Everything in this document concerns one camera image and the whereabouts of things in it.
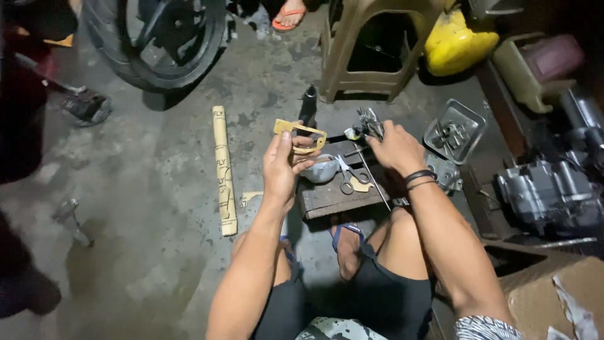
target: wristband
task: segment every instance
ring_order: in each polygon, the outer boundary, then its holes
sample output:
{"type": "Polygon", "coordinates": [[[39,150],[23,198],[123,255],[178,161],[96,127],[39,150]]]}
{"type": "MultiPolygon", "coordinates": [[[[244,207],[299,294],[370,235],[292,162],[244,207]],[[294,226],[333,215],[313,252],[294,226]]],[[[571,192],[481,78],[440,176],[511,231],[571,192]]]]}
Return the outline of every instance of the wristband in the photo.
{"type": "Polygon", "coordinates": [[[407,176],[407,178],[405,178],[405,186],[408,186],[409,183],[411,183],[411,181],[416,180],[420,177],[426,177],[426,176],[430,176],[432,177],[432,179],[434,179],[435,181],[438,179],[438,176],[435,172],[432,172],[430,170],[419,170],[416,172],[413,172],[411,175],[407,176]]]}
{"type": "Polygon", "coordinates": [[[418,186],[420,186],[420,185],[422,185],[422,184],[427,184],[427,183],[438,183],[438,182],[437,182],[437,181],[427,181],[427,182],[421,182],[421,183],[419,183],[419,184],[412,185],[411,187],[407,188],[407,192],[409,192],[409,191],[411,191],[411,190],[415,189],[416,187],[418,187],[418,186]]]}

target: orange flip-flop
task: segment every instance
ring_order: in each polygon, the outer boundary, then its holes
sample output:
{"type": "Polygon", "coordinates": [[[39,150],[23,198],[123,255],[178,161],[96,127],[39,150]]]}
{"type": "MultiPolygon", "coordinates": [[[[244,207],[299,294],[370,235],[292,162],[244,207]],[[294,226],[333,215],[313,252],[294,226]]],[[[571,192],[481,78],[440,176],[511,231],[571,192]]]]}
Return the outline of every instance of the orange flip-flop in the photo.
{"type": "MultiPolygon", "coordinates": [[[[281,10],[279,11],[279,14],[281,14],[284,17],[288,16],[288,15],[294,15],[294,14],[302,14],[303,15],[305,13],[306,13],[306,7],[305,8],[298,8],[296,10],[286,11],[285,10],[285,5],[283,5],[281,7],[281,10]]],[[[295,24],[294,26],[284,26],[284,25],[281,25],[279,22],[275,21],[275,19],[272,20],[272,27],[277,32],[291,31],[294,28],[298,27],[298,25],[302,22],[302,19],[300,19],[300,21],[298,21],[298,23],[295,24]]]]}

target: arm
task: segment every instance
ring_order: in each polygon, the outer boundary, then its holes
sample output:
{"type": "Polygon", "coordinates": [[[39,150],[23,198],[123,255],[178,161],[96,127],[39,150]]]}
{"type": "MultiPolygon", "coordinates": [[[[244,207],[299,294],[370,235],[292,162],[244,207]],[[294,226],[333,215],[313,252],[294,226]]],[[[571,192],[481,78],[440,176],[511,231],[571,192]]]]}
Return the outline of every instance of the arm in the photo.
{"type": "MultiPolygon", "coordinates": [[[[262,203],[214,295],[208,317],[208,340],[248,339],[271,292],[281,227],[294,205],[295,176],[314,164],[311,160],[298,162],[300,159],[291,158],[291,135],[284,132],[282,136],[273,138],[264,155],[262,203]]],[[[296,138],[296,145],[308,142],[296,138]]]]}
{"type": "MultiPolygon", "coordinates": [[[[425,169],[424,148],[400,125],[384,122],[384,140],[368,138],[377,159],[403,178],[425,169]]],[[[420,177],[410,186],[432,180],[420,177]]],[[[512,324],[512,317],[493,265],[466,220],[436,185],[409,191],[423,248],[432,268],[449,292],[457,316],[490,316],[512,324]]]]}

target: scissors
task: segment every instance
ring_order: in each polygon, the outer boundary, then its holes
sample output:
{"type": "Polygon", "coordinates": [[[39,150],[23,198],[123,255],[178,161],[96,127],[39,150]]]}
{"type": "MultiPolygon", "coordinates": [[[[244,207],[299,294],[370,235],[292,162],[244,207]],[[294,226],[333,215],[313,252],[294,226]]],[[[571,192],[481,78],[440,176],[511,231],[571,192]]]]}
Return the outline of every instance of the scissors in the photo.
{"type": "Polygon", "coordinates": [[[340,186],[340,190],[342,190],[342,192],[345,195],[352,195],[352,192],[354,191],[354,189],[352,188],[352,184],[350,183],[350,179],[346,176],[346,171],[348,171],[354,178],[356,178],[360,184],[369,183],[369,174],[366,173],[364,170],[360,170],[357,173],[354,169],[350,169],[348,164],[344,163],[342,156],[337,155],[336,159],[338,160],[338,163],[340,164],[340,168],[342,168],[342,175],[344,176],[344,181],[342,182],[342,185],[340,186]]]}

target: plastic stool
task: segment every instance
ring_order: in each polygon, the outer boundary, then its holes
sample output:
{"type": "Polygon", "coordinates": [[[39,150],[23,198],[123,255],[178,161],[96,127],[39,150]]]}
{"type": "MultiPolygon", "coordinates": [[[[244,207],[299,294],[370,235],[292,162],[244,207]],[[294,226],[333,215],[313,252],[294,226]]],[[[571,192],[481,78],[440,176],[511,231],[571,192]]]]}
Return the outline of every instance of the plastic stool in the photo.
{"type": "Polygon", "coordinates": [[[344,9],[341,19],[332,28],[332,15],[329,15],[321,33],[323,64],[319,94],[331,103],[336,93],[342,90],[387,92],[390,93],[388,101],[391,102],[415,74],[417,60],[445,2],[446,0],[342,0],[344,9]],[[369,19],[381,13],[408,14],[417,33],[417,42],[408,57],[402,61],[402,68],[395,73],[348,72],[350,56],[361,28],[369,19]]]}

